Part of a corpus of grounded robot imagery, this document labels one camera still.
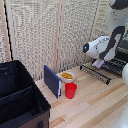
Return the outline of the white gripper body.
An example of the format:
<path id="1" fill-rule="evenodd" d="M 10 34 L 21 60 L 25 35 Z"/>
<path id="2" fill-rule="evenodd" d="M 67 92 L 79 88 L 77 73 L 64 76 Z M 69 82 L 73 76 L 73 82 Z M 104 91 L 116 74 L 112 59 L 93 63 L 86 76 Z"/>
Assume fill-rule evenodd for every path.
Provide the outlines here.
<path id="1" fill-rule="evenodd" d="M 101 59 L 97 59 L 94 63 L 93 66 L 100 68 L 103 65 L 104 61 Z"/>

